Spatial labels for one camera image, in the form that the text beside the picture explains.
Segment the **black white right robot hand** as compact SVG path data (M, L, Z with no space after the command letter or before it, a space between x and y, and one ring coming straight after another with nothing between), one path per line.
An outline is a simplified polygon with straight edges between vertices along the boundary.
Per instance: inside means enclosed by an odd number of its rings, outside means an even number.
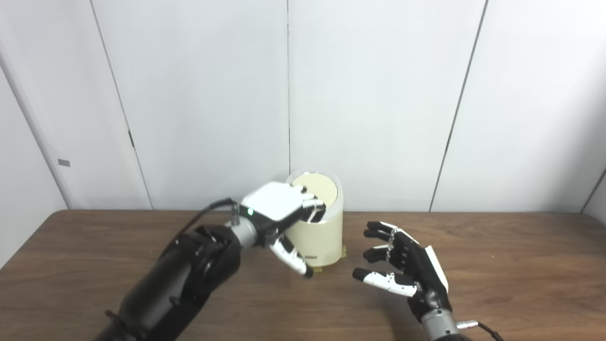
M432 311L452 312L448 281L430 245L422 247L409 233L385 222L368 222L364 237L378 238L385 245L366 250L362 257L368 263L388 262L398 273L355 268L354 279L406 296L418 322Z

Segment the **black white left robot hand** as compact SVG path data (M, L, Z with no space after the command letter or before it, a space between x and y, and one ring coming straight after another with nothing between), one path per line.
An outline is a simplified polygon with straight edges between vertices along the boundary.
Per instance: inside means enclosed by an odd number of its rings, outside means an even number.
M232 224L231 230L243 250L269 249L297 274L312 277L312 268L285 233L301 220L321 220L326 211L324 201L305 186L272 181L246 195L238 208L240 222Z

